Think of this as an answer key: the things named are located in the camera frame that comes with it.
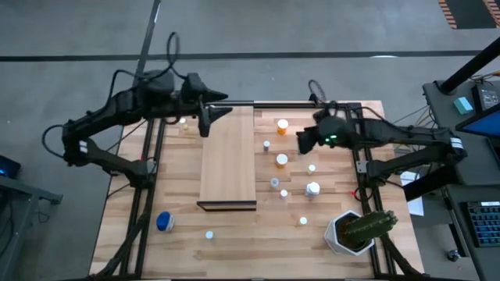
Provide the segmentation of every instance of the cactus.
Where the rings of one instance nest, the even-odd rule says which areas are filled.
[[[371,212],[345,225],[343,236],[353,243],[361,243],[375,237],[381,237],[396,224],[398,219],[393,211]]]

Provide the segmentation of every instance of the wooden board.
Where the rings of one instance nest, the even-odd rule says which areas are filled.
[[[383,115],[379,101],[364,101]],[[188,130],[168,126],[162,144],[162,157],[156,183],[148,246],[143,267],[144,278],[362,278],[372,277],[367,253],[358,257],[333,253],[323,240],[328,222],[347,210],[361,213],[360,203],[349,193],[357,187],[352,153],[349,150],[315,147],[307,155],[298,155],[295,132],[313,124],[314,110],[255,110],[255,181],[256,212],[205,212],[196,201],[202,178],[202,144],[196,121],[189,119]],[[365,111],[367,117],[373,117]],[[290,123],[287,134],[277,135],[276,121]],[[120,147],[120,155],[140,154],[140,134],[132,135]],[[271,142],[264,153],[262,142]],[[274,155],[286,153],[289,163],[276,169]],[[391,146],[373,150],[374,158],[394,157]],[[307,176],[306,168],[315,164],[316,173]],[[278,177],[280,187],[289,191],[281,200],[269,180]],[[316,181],[321,195],[314,201],[304,196],[305,185]],[[111,189],[121,187],[123,179],[112,181]],[[390,237],[410,264],[423,271],[420,253],[409,217],[403,190],[387,185],[380,189],[385,209],[391,209],[399,222]],[[131,189],[113,195],[105,207],[101,229],[91,264],[98,272],[123,242],[127,229]],[[156,216],[172,212],[176,225],[171,233],[159,232]],[[305,216],[306,226],[298,220]],[[206,231],[214,239],[205,238]],[[382,272],[385,260],[377,241]],[[135,263],[133,255],[130,264]]]
[[[253,107],[233,108],[203,140],[202,186],[205,210],[255,210]]]

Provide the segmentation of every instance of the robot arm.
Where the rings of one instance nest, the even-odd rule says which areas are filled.
[[[141,118],[175,117],[178,121],[181,116],[197,116],[200,135],[207,137],[210,124],[232,108],[213,108],[206,103],[225,98],[226,94],[208,89],[197,73],[189,73],[180,91],[175,91],[172,73],[148,72],[137,86],[114,95],[98,111],[87,111],[86,116],[63,125],[64,160],[77,166],[94,163],[108,173],[125,174],[132,187],[147,187],[151,163],[123,159],[100,149],[89,137],[111,126],[136,123]]]
[[[450,129],[428,129],[414,126],[396,126],[381,119],[345,119],[332,116],[328,108],[315,113],[316,126],[297,132],[300,153],[310,152],[315,144],[359,150],[378,148],[385,144],[424,145],[424,149],[414,151],[389,161],[359,161],[356,168],[366,173],[371,183],[384,185],[385,180],[396,172],[405,171],[419,165],[438,162],[453,165],[467,156],[462,141]],[[362,127],[364,134],[356,128]]]

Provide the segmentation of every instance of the gray floor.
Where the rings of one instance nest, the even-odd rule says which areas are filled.
[[[126,55],[141,50],[152,0],[0,0],[2,55]],[[183,53],[358,52],[476,50],[499,30],[452,30],[437,0],[164,0],[150,53],[164,52],[178,31]],[[273,59],[178,62],[180,72],[200,73],[209,87],[231,99],[297,100],[317,79],[329,98],[382,100],[397,119],[422,105],[421,85],[444,79],[469,57],[398,59]],[[102,217],[109,177],[98,167],[68,168],[43,150],[41,132],[77,118],[105,101],[113,70],[137,62],[0,62],[0,155],[23,164],[20,179],[64,194],[48,223],[34,219],[18,270],[21,280],[76,278],[87,274]],[[148,62],[146,69],[164,67]],[[495,61],[486,70],[497,69]],[[123,78],[117,89],[131,85]],[[407,119],[405,124],[415,120]],[[62,149],[59,132],[48,142]],[[120,128],[95,139],[105,147]],[[416,223],[427,273],[477,279],[468,258],[446,261],[454,247],[442,226]],[[443,248],[436,246],[446,241]]]

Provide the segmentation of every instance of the white paper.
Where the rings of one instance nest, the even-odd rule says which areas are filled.
[[[418,180],[419,178],[420,176],[414,172],[403,172],[401,174],[401,183],[403,186],[405,186],[406,184],[411,183],[414,180]],[[408,202],[408,210],[411,215],[423,216],[422,198],[418,197],[417,199],[413,199]]]

